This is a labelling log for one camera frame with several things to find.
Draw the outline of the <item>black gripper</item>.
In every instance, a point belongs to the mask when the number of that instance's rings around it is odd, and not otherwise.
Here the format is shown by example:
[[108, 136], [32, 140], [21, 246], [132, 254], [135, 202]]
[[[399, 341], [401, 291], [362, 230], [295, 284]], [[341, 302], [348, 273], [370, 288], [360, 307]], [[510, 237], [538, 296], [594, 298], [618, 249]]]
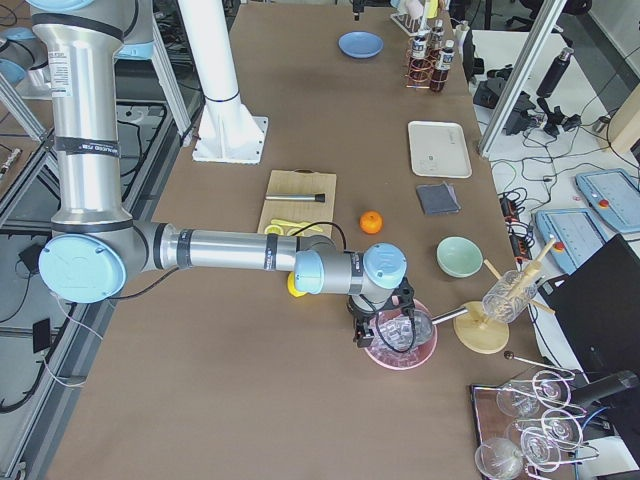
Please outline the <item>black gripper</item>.
[[402, 315], [409, 317], [412, 334], [415, 334], [415, 303], [414, 289], [408, 279], [403, 277], [400, 284], [380, 303], [374, 303], [363, 294], [350, 296], [347, 310], [353, 316], [353, 328], [356, 346], [368, 348], [374, 339], [374, 330], [378, 328], [383, 313], [400, 310]]

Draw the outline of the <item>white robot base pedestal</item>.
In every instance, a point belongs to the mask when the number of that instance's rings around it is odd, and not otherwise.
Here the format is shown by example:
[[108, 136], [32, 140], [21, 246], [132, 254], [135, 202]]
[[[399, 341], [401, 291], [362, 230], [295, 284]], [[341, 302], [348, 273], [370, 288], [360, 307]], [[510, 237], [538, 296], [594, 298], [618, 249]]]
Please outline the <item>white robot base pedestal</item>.
[[268, 119], [243, 104], [220, 1], [181, 1], [179, 8], [205, 98], [193, 159], [255, 165]]

